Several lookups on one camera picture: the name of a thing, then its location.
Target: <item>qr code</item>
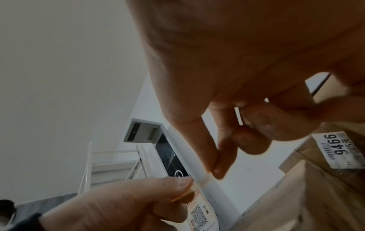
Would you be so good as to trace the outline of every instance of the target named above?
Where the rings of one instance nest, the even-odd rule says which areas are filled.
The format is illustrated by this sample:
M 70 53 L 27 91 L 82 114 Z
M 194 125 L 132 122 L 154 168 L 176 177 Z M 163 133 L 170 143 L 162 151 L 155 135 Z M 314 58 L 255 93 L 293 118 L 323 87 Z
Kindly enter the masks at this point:
M 208 223 L 199 205 L 195 207 L 195 209 L 191 212 L 191 215 L 193 216 L 194 221 L 197 224 L 199 230 Z

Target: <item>skin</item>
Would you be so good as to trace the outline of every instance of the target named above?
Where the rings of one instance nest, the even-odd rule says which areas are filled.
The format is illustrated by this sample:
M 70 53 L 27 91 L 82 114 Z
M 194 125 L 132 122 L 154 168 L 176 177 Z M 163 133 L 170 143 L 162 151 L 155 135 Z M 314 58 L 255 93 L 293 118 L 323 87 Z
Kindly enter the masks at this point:
M 238 148 L 261 154 L 323 121 L 364 122 L 364 1 L 127 2 L 166 119 L 216 178 Z M 335 74 L 348 95 L 316 105 L 305 80 L 318 72 Z M 207 109 L 217 145 L 201 118 Z
M 191 177 L 146 178 L 107 185 L 77 196 L 39 218 L 46 231 L 175 231 L 163 220 L 182 223 Z

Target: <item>black sleeve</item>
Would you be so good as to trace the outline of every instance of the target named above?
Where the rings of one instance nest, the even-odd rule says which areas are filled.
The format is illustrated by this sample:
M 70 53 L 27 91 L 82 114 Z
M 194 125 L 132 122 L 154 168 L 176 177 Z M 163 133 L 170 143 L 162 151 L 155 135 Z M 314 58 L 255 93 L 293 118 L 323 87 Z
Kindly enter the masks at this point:
M 16 224 L 14 227 L 9 229 L 9 231 L 45 231 L 38 220 L 41 215 L 42 214 L 40 213 L 33 214 L 24 221 Z

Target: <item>person's left hand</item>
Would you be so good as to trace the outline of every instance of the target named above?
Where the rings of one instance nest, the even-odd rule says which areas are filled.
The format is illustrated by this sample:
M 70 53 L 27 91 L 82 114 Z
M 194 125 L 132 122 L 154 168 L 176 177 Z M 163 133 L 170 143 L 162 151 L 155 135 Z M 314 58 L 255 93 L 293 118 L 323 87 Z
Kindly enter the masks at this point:
M 170 201 L 192 184 L 191 177 L 118 182 L 67 201 L 41 216 L 40 222 L 46 231 L 172 231 L 176 228 L 161 219 L 186 220 L 184 203 L 192 201 L 194 194 Z

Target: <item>gray floor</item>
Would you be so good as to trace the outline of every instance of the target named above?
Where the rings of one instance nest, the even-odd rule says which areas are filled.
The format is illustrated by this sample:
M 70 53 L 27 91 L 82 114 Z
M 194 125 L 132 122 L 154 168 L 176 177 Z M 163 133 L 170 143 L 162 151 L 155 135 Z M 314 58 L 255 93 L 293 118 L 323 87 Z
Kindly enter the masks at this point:
M 17 205 L 17 212 L 12 224 L 16 224 L 34 213 L 44 214 L 54 207 L 62 204 L 63 202 L 75 197 L 76 195 L 77 193 L 72 193 L 64 196 L 56 196 L 48 199 Z

